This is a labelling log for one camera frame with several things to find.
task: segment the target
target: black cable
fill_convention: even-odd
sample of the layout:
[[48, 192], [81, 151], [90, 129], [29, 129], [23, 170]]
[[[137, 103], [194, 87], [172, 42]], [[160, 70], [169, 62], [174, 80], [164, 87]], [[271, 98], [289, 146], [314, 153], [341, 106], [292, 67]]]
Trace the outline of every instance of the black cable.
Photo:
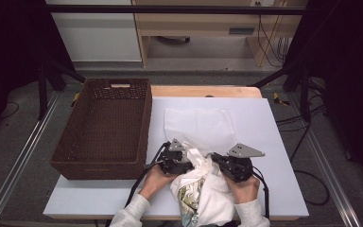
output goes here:
[[295, 130], [283, 130], [282, 132], [300, 131], [300, 130], [302, 130], [302, 129], [306, 129], [306, 128], [307, 128], [307, 126], [302, 126], [302, 127], [297, 128], [297, 129], [295, 129]]
[[16, 110], [14, 110], [11, 114], [9, 114], [9, 115], [6, 115], [6, 116], [2, 116], [0, 119], [1, 120], [3, 120], [3, 119], [5, 119], [5, 118], [8, 118], [8, 117], [10, 117], [10, 116], [12, 116], [12, 115], [14, 115], [18, 110], [19, 110], [19, 104], [17, 104], [17, 103], [15, 103], [15, 102], [8, 102], [8, 104], [14, 104], [14, 105], [16, 105]]
[[256, 178], [258, 178], [262, 184], [264, 185], [264, 193], [265, 193], [265, 218], [269, 218], [269, 188], [267, 186], [267, 183], [265, 183], [264, 175], [262, 175], [262, 172], [255, 166], [253, 166], [260, 175], [258, 175], [256, 172], [252, 172], [252, 175], [254, 175]]
[[[259, 17], [259, 22], [258, 22], [258, 29], [257, 29], [257, 40], [258, 40], [259, 47], [260, 47], [260, 48], [262, 49], [262, 51], [264, 52], [264, 54], [265, 54], [265, 58], [267, 59], [267, 61], [268, 61], [268, 63], [269, 63], [270, 65], [272, 65], [272, 66], [274, 66], [274, 67], [282, 67], [282, 65], [274, 65], [273, 63], [271, 63], [271, 62], [270, 62], [270, 60], [269, 60], [269, 58], [268, 58], [268, 54], [267, 54], [267, 52], [264, 50], [264, 47], [262, 47], [262, 45], [261, 45], [261, 41], [259, 40], [259, 31], [260, 31], [260, 29], [261, 29], [261, 28], [263, 28], [263, 27], [262, 27], [261, 15], [258, 15], [258, 17]], [[267, 40], [268, 40], [268, 36], [267, 36], [267, 33], [265, 32], [265, 30], [264, 30], [264, 34], [265, 34], [265, 36], [266, 36], [266, 38], [267, 38]], [[274, 50], [273, 50], [273, 48], [272, 48], [272, 45], [270, 44], [270, 40], [268, 40], [268, 42], [269, 42], [270, 48], [272, 49], [273, 53], [275, 53], [275, 51], [274, 51]]]
[[287, 37], [280, 37], [278, 41], [278, 47], [277, 47], [277, 58], [280, 60], [281, 63], [285, 63], [285, 57], [287, 56], [287, 49], [289, 45], [289, 40]]
[[131, 188], [130, 194], [129, 194], [129, 198], [128, 201], [126, 202], [126, 206], [129, 205], [129, 203], [131, 202], [132, 197], [134, 196], [134, 192], [135, 189], [137, 189], [137, 186], [140, 184], [140, 182], [144, 179], [144, 177], [147, 175], [147, 173], [149, 172], [149, 170], [155, 166], [157, 163], [155, 162], [158, 155], [161, 153], [162, 149], [165, 148], [166, 146], [168, 146], [170, 144], [170, 142], [166, 142], [163, 143], [161, 145], [161, 147], [158, 149], [157, 153], [155, 154], [155, 157], [152, 159], [151, 163], [149, 164], [149, 166], [146, 166], [146, 168], [144, 169], [144, 171], [141, 173], [141, 175], [138, 177], [137, 181], [134, 183], [134, 185]]
[[[322, 104], [322, 105], [318, 106], [317, 108], [314, 108], [313, 110], [311, 110], [310, 111], [310, 113], [312, 114], [311, 116], [315, 116], [317, 113], [314, 113], [314, 112], [318, 111], [318, 110], [321, 110], [324, 107], [325, 107], [325, 105]], [[293, 116], [293, 117], [290, 117], [290, 118], [287, 118], [287, 119], [276, 121], [276, 123], [277, 123], [277, 126], [283, 126], [283, 125], [287, 125], [287, 124], [291, 124], [291, 123], [294, 123], [296, 121], [299, 121], [302, 118], [303, 118], [303, 115], [300, 114], [300, 115]]]
[[296, 148], [293, 151], [293, 154], [289, 158], [290, 163], [293, 162], [294, 156], [296, 156], [297, 150], [299, 150], [299, 147], [302, 144], [302, 142], [303, 142], [303, 140], [304, 140], [304, 138], [305, 138], [305, 136], [306, 136], [306, 134], [307, 134], [307, 132], [309, 130], [310, 125], [311, 125], [311, 121], [308, 122], [307, 128], [305, 129], [305, 132], [302, 134], [302, 138], [300, 139], [299, 144], [296, 146]]
[[316, 95], [314, 95], [314, 96], [312, 96], [311, 98], [309, 98], [309, 102], [311, 102], [312, 101], [312, 99], [314, 99], [314, 98], [316, 98], [316, 97], [322, 97], [322, 95], [319, 95], [319, 94], [316, 94]]
[[326, 186], [326, 184], [323, 182], [323, 180], [317, 176], [315, 176], [314, 174], [312, 173], [309, 173], [309, 172], [306, 172], [306, 171], [302, 171], [302, 170], [293, 170], [294, 172], [296, 173], [302, 173], [302, 174], [305, 174], [305, 175], [308, 175], [310, 177], [313, 177], [315, 178], [318, 182], [320, 182], [323, 186], [323, 188], [325, 188], [325, 191], [326, 191], [326, 198], [324, 201], [322, 202], [314, 202], [314, 201], [309, 201], [307, 200], [305, 197], [304, 197], [304, 200], [312, 205], [317, 205], [317, 206], [323, 206], [324, 204], [326, 204], [329, 200], [330, 200], [330, 191], [329, 191], [329, 188]]

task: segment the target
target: white tabletop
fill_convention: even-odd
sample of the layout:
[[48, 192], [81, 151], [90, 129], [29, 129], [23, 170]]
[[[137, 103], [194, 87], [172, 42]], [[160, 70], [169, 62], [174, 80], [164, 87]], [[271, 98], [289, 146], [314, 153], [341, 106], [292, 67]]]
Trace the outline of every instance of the white tabletop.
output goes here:
[[[166, 142], [164, 109], [224, 109], [232, 116], [238, 142], [263, 151], [251, 158], [264, 175], [269, 188], [271, 219], [307, 217], [308, 210], [297, 183], [273, 114], [264, 98], [246, 97], [154, 97], [149, 126], [147, 163]], [[135, 181], [67, 181], [60, 176], [43, 213], [51, 218], [107, 219], [124, 207]], [[265, 214], [264, 192], [258, 195]], [[151, 200], [145, 219], [177, 219], [177, 201], [166, 187]]]

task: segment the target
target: black pole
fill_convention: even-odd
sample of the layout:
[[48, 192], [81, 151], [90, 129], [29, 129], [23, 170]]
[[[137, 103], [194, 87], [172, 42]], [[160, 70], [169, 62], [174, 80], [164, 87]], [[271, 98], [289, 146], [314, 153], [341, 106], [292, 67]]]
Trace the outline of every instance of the black pole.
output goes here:
[[[321, 34], [325, 31], [325, 27], [327, 23], [329, 22], [330, 18], [332, 17], [333, 13], [336, 11], [337, 7], [340, 5], [340, 2], [342, 0], [337, 0], [336, 3], [333, 5], [333, 7], [330, 9], [328, 15], [325, 17], [325, 19], [320, 23], [320, 26], [318, 26], [317, 30], [314, 32], [314, 34], [310, 37], [308, 42], [306, 42], [304, 48], [302, 51], [298, 54], [296, 57], [297, 64], [298, 64], [298, 70], [301, 71], [302, 67], [306, 64], [308, 59], [311, 57], [311, 55], [314, 53], [314, 50], [318, 48], [319, 44], [319, 38]], [[287, 77], [284, 89], [286, 91], [293, 91], [297, 85], [300, 82], [300, 75], [299, 74], [293, 74], [289, 77]]]
[[257, 87], [257, 88], [261, 88], [265, 85], [267, 85], [268, 83], [274, 81], [275, 79], [283, 76], [283, 75], [286, 75], [288, 73], [291, 72], [291, 70], [293, 69], [296, 69], [298, 66], [298, 62], [297, 61], [294, 61], [292, 62], [291, 64], [287, 65], [287, 66], [284, 66], [282, 69], [274, 72], [273, 74], [271, 74], [270, 76], [256, 82], [256, 83], [253, 83], [251, 85], [247, 85], [248, 87]]
[[82, 75], [78, 74], [77, 72], [75, 72], [75, 71], [73, 71], [71, 69], [68, 69], [67, 67], [65, 67], [62, 64], [58, 63], [57, 61], [50, 62], [50, 65], [52, 65], [52, 67], [59, 70], [60, 72], [72, 77], [73, 79], [78, 80], [81, 83], [85, 82], [85, 77], [83, 77]]
[[168, 14], [253, 14], [305, 15], [326, 12], [325, 9], [275, 7], [216, 7], [216, 6], [124, 6], [124, 5], [26, 5], [30, 10], [60, 13], [168, 13]]

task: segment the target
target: aluminum rail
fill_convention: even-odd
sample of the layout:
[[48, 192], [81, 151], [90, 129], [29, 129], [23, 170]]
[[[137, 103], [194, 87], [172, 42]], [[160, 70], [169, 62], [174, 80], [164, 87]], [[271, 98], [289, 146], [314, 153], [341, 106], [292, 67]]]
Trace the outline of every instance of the aluminum rail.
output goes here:
[[[288, 99], [292, 100], [292, 105], [297, 114], [300, 114], [299, 111], [299, 101], [295, 96], [290, 93], [287, 93]], [[344, 224], [347, 227], [360, 227], [361, 223], [359, 222], [358, 217], [354, 211], [354, 208], [350, 204], [349, 199], [346, 196], [340, 182], [337, 179], [335, 171], [330, 166], [327, 158], [325, 157], [322, 148], [317, 140], [317, 137], [312, 132], [311, 128], [308, 131], [307, 135], [307, 143], [313, 152], [314, 158], [320, 168], [320, 172], [325, 179], [325, 183], [328, 186], [328, 189], [331, 192], [331, 196], [335, 201], [335, 205], [337, 207], [338, 212], [343, 219]]]
[[305, 15], [327, 9], [223, 6], [124, 6], [124, 5], [24, 5], [24, 9], [65, 13], [167, 13], [167, 14], [254, 14]]
[[61, 95], [61, 92], [54, 92], [54, 95], [51, 97], [51, 100], [48, 104], [49, 109], [46, 112], [44, 118], [42, 120], [39, 120], [34, 127], [33, 132], [28, 137], [28, 140], [23, 147], [22, 151], [19, 154], [19, 157], [17, 158], [16, 162], [14, 163], [10, 173], [8, 174], [7, 178], [5, 179], [4, 183], [2, 184], [0, 188], [0, 215], [5, 208], [6, 203], [9, 200], [9, 197], [11, 193], [13, 192], [14, 187], [16, 186], [17, 182], [19, 181], [23, 170], [26, 167], [26, 164], [28, 162], [29, 157], [34, 151], [34, 148], [36, 147], [38, 141], [40, 140], [40, 137], [43, 133], [43, 130], [45, 129], [45, 126], [47, 125], [53, 111], [55, 110], [55, 107], [58, 103], [59, 97]]

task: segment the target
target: wicker basket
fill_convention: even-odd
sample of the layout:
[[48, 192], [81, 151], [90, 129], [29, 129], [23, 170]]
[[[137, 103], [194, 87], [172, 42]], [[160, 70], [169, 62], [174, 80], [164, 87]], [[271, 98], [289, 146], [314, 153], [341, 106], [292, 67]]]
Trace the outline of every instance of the wicker basket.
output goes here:
[[137, 179], [151, 108], [149, 79], [87, 79], [51, 166], [68, 180]]

